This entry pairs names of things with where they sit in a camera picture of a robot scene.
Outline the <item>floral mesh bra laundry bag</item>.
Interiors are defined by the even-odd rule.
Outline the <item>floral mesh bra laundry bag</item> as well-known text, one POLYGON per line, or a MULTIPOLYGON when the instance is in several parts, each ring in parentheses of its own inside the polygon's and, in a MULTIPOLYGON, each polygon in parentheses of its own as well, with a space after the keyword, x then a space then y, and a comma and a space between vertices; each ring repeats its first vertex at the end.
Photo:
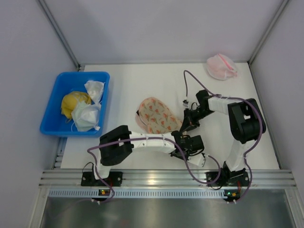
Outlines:
POLYGON ((146 98, 141 102, 135 119, 144 131, 151 134, 179 131, 182 125, 182 121, 169 107, 155 97, 146 98))

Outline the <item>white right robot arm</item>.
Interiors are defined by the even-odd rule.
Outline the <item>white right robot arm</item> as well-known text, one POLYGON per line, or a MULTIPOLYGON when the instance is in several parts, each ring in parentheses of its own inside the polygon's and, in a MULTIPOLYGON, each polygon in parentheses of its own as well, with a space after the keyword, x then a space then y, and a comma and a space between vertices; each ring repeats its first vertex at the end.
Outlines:
POLYGON ((230 131, 234 138, 230 154, 220 171, 207 173, 208 186, 249 186, 250 172, 246 156, 258 144, 266 131, 266 124, 255 99, 221 97, 207 90, 196 94, 198 106, 186 108, 180 132, 189 132, 200 126, 200 120, 218 112, 228 116, 230 131))

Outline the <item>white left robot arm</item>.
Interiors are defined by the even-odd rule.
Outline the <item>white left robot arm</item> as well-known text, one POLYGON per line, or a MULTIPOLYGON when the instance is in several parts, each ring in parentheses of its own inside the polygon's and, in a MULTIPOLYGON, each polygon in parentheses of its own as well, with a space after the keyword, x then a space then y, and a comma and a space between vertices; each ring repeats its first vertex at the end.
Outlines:
POLYGON ((127 125, 121 125, 99 138, 99 154, 93 168, 94 178, 106 179, 111 167, 122 163, 136 152, 162 152, 179 159, 202 154, 204 144, 198 136, 190 137, 179 131, 159 134, 143 134, 129 130, 127 125))

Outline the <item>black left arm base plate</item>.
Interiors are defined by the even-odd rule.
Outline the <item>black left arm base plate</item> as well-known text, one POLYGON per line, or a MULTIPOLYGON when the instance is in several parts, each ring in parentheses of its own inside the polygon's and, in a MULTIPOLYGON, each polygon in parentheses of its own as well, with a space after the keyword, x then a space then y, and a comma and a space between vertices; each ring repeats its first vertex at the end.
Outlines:
MULTIPOLYGON (((120 187, 122 180, 123 173, 119 171, 111 171, 109 177, 104 179, 111 187, 120 187)), ((99 178, 95 179, 92 171, 83 172, 80 185, 84 187, 106 186, 99 178)))

